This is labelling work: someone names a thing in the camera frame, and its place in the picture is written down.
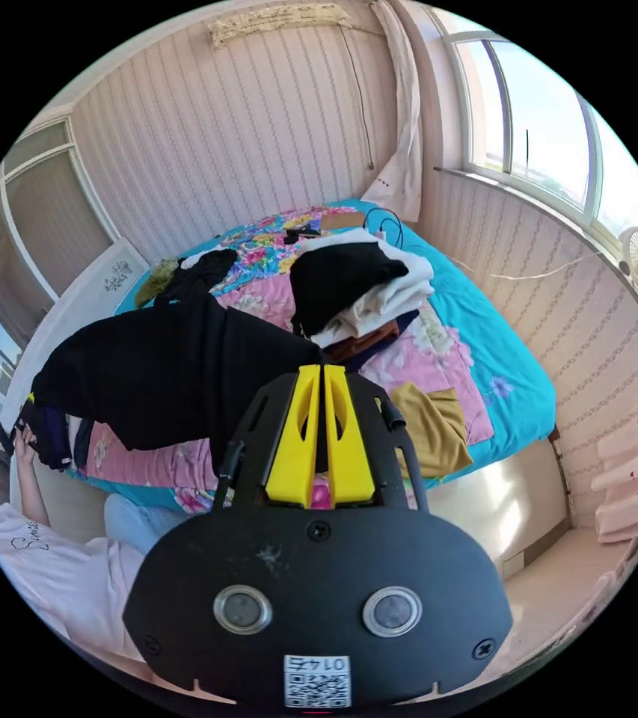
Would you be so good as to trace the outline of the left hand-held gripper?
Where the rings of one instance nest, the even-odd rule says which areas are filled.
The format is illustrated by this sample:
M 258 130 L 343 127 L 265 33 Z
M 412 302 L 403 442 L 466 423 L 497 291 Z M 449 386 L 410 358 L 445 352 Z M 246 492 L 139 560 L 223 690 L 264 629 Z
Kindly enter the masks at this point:
M 26 399 L 27 404 L 33 405 L 35 403 L 35 397 L 33 393 L 30 393 Z M 6 429 L 0 420 L 0 444 L 6 455 L 13 455 L 15 451 L 15 437 L 16 437 L 16 425 L 11 424 L 9 429 Z

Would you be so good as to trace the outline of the person's left hand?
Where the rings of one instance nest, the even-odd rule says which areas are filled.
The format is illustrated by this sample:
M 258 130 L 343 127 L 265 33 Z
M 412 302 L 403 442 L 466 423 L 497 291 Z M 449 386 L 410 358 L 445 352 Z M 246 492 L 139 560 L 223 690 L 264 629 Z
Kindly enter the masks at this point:
M 14 453 L 17 463 L 31 466 L 36 455 L 36 437 L 28 424 L 17 428 L 14 435 Z

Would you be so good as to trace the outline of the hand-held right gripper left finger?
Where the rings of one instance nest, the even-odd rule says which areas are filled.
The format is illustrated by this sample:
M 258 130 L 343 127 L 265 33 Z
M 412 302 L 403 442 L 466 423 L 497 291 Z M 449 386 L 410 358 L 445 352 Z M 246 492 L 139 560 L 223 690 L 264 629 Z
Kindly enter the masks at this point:
M 310 503 L 316 474 L 319 425 L 319 366 L 303 366 L 292 389 L 266 483 L 274 503 Z

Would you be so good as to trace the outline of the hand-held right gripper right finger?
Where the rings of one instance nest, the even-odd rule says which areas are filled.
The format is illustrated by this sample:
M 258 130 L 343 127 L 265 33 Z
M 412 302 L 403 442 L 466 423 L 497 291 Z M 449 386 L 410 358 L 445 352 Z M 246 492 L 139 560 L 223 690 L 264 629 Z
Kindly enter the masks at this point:
M 331 502 L 369 502 L 375 484 L 344 368 L 325 365 L 323 383 Z

